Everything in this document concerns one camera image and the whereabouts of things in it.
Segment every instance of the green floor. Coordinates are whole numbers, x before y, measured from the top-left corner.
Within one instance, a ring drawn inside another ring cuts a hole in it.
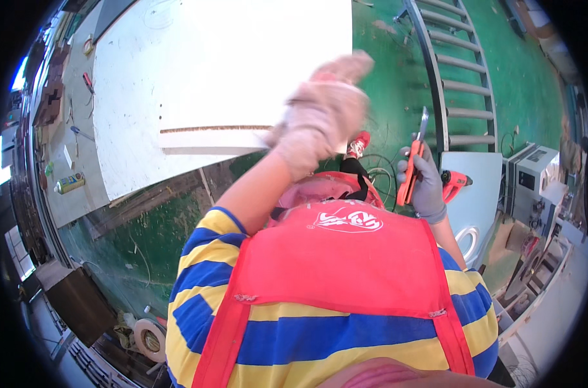
[[[537,42],[514,33],[498,1],[464,0],[464,4],[491,70],[499,137],[519,125],[517,149],[525,141],[558,149],[564,107],[554,68]],[[353,48],[367,51],[376,60],[373,72],[361,84],[371,100],[366,124],[371,145],[366,153],[387,159],[393,159],[399,148],[409,143],[409,134],[418,129],[422,107],[432,107],[429,81],[415,35],[404,44],[412,26],[407,18],[400,25],[392,22],[400,6],[399,0],[375,1],[373,7],[352,3]],[[472,52],[459,48],[439,47],[437,52],[474,60]],[[440,71],[451,80],[478,82],[478,76],[468,70],[441,67]],[[445,99],[447,106],[484,109],[483,98],[477,96],[448,92]],[[483,121],[468,119],[450,119],[449,128],[453,134],[483,135],[487,130]],[[430,118],[430,143],[435,143],[433,131]],[[507,153],[508,148],[504,147],[504,151]],[[239,158],[230,170],[238,177],[259,157],[253,154]],[[322,163],[321,168],[334,169],[337,163]],[[390,170],[388,162],[380,157],[367,157],[363,163],[366,167]],[[386,192],[389,181],[378,176],[376,185]],[[196,190],[171,200],[95,241],[84,218],[59,232],[75,260],[93,263],[86,265],[115,307],[146,316],[143,309],[149,304],[153,314],[166,317],[182,246],[205,211],[205,201],[197,200],[200,197],[204,198],[205,193]],[[389,209],[393,202],[393,197],[387,199]]]

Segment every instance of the person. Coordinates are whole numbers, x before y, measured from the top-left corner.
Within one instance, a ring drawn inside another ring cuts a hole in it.
[[[496,386],[492,299],[429,147],[414,156],[420,219],[384,209],[358,160],[368,101],[355,85],[372,66],[356,51],[303,82],[272,149],[189,237],[168,308],[176,386]],[[311,174],[352,138],[340,171]],[[404,181],[406,161],[397,170]]]

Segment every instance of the gray work glove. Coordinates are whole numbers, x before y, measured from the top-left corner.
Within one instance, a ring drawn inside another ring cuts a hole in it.
[[[412,134],[412,138],[416,138],[417,134]],[[402,156],[410,155],[410,147],[404,147],[399,150]],[[443,221],[447,214],[447,206],[443,201],[443,182],[440,180],[440,174],[434,160],[432,159],[432,152],[427,143],[423,142],[423,157],[414,155],[412,161],[414,167],[419,170],[419,178],[414,184],[412,191],[412,206],[415,212],[419,213],[422,219],[428,223],[438,223]],[[400,160],[398,162],[398,182],[406,182],[406,168],[408,167],[407,160]]]

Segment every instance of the apron logo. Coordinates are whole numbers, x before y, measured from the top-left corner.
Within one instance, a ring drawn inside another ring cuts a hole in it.
[[[318,213],[313,225],[323,229],[345,233],[374,232],[382,228],[382,220],[379,220],[375,215],[360,210],[350,212],[344,209],[345,207],[342,207],[333,214]]]

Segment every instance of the spray can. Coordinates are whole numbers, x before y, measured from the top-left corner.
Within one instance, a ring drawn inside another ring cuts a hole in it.
[[[57,185],[53,190],[59,194],[65,194],[66,192],[79,188],[84,184],[85,178],[83,177],[83,173],[76,173],[74,175],[70,175],[67,178],[58,180]]]

